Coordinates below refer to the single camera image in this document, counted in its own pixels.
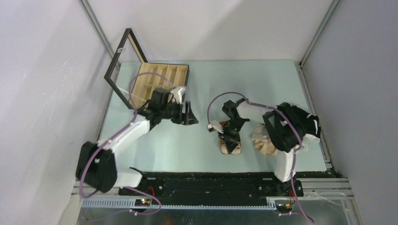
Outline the orange-brown underwear with cream waistband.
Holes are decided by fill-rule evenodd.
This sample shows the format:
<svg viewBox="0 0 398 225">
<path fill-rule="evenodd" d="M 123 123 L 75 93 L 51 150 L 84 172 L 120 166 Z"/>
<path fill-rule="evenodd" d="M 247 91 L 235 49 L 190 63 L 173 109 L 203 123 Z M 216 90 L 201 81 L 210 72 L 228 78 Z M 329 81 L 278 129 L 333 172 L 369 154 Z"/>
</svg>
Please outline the orange-brown underwear with cream waistband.
<svg viewBox="0 0 398 225">
<path fill-rule="evenodd" d="M 218 133 L 222 154 L 237 155 L 242 152 L 240 127 L 231 124 L 230 120 L 220 122 L 222 132 Z"/>
</svg>

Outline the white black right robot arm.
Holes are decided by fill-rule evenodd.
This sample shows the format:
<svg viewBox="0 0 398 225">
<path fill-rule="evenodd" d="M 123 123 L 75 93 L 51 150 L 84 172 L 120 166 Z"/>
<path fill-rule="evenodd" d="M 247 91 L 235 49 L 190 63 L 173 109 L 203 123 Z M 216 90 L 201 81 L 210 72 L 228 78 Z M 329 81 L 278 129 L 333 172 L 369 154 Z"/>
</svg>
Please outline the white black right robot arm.
<svg viewBox="0 0 398 225">
<path fill-rule="evenodd" d="M 212 121 L 207 128 L 214 128 L 218 132 L 228 154 L 240 144 L 239 132 L 246 122 L 254 120 L 264 125 L 270 142 L 277 150 L 274 175 L 278 180 L 274 181 L 273 190 L 279 196 L 287 195 L 292 189 L 289 180 L 295 175 L 295 155 L 303 145 L 303 139 L 320 141 L 318 116 L 286 102 L 272 107 L 252 103 L 244 98 L 225 102 L 222 111 L 229 117 L 229 121 L 224 125 Z"/>
</svg>

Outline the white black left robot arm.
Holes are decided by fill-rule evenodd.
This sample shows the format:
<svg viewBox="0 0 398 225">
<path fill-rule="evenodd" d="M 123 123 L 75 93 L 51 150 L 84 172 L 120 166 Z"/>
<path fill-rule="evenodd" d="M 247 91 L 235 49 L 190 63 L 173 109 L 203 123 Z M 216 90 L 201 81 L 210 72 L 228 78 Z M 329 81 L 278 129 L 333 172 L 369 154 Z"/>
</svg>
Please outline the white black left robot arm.
<svg viewBox="0 0 398 225">
<path fill-rule="evenodd" d="M 80 151 L 76 178 L 96 191 L 106 193 L 112 188 L 130 187 L 137 195 L 148 191 L 144 173 L 134 167 L 119 168 L 122 153 L 138 138 L 150 132 L 163 120 L 178 125 L 198 124 L 189 101 L 184 102 L 185 86 L 172 90 L 156 88 L 152 96 L 134 111 L 132 119 L 121 130 L 96 143 L 85 142 Z"/>
</svg>

